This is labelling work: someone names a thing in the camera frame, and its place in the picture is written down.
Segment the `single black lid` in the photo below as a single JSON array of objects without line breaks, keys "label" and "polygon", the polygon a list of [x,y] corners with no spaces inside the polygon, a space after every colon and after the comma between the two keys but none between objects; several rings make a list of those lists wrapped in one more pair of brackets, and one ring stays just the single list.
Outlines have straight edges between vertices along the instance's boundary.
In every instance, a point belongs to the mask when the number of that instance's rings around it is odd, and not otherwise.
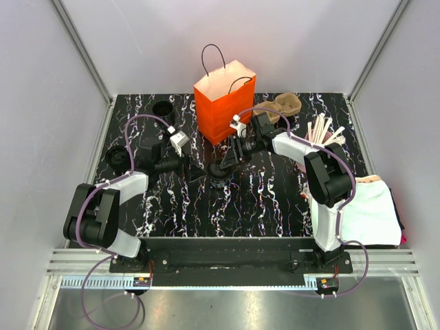
[{"label": "single black lid", "polygon": [[230,175],[229,168],[221,168],[220,162],[215,161],[209,163],[207,167],[207,174],[211,179],[227,179]]}]

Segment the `orange paper bag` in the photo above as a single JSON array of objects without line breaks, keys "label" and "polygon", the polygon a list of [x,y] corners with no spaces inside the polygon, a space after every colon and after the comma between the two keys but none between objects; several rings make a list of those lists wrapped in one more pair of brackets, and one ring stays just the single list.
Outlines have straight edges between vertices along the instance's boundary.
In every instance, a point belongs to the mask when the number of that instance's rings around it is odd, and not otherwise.
[{"label": "orange paper bag", "polygon": [[243,110],[254,104],[256,73],[238,60],[205,71],[205,75],[193,85],[195,110],[200,133],[217,145],[234,133],[230,122],[235,115],[247,124],[251,113]]}]

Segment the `stack of black cups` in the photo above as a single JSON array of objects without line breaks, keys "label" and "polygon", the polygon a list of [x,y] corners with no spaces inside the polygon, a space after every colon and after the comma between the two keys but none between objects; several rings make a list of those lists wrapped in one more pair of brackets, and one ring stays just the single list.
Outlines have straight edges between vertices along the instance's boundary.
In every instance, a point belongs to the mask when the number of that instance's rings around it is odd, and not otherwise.
[{"label": "stack of black cups", "polygon": [[166,123],[173,126],[175,124],[176,113],[173,104],[167,100],[160,100],[153,105],[152,112],[155,116],[163,119]]}]

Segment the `single black cup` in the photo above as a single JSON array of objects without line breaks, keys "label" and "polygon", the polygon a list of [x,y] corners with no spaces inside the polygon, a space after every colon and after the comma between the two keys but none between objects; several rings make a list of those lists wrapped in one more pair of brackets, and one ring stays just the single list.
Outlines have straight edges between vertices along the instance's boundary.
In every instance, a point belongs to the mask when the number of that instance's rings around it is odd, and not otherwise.
[{"label": "single black cup", "polygon": [[228,177],[211,177],[210,186],[214,189],[223,189],[228,185]]}]

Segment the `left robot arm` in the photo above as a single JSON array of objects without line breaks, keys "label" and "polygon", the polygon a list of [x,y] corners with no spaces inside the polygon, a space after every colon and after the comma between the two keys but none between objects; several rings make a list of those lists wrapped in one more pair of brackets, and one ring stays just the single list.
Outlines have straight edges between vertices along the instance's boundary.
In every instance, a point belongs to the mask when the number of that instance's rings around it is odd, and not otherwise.
[{"label": "left robot arm", "polygon": [[153,188],[163,173],[175,173],[188,182],[206,175],[188,151],[176,151],[164,144],[145,142],[134,158],[134,171],[129,172],[131,160],[123,146],[110,148],[105,160],[119,177],[100,185],[77,186],[63,236],[85,248],[100,248],[107,253],[124,257],[124,264],[133,272],[148,265],[148,255],[142,250],[139,238],[119,229],[120,206]]}]

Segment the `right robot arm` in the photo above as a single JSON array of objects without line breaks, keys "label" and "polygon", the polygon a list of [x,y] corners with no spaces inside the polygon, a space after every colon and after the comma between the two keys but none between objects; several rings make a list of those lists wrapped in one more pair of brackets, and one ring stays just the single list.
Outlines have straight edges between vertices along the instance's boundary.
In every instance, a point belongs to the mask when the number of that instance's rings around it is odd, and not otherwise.
[{"label": "right robot arm", "polygon": [[318,227],[313,231],[317,248],[311,262],[319,272],[336,266],[346,243],[340,235],[343,208],[356,192],[356,182],[344,151],[339,144],[323,145],[294,135],[287,118],[286,129],[277,129],[266,113],[252,116],[254,135],[247,136],[241,115],[232,117],[230,127],[236,131],[228,138],[228,149],[218,165],[224,173],[249,162],[253,154],[267,151],[287,157],[305,167],[309,193],[318,204]]}]

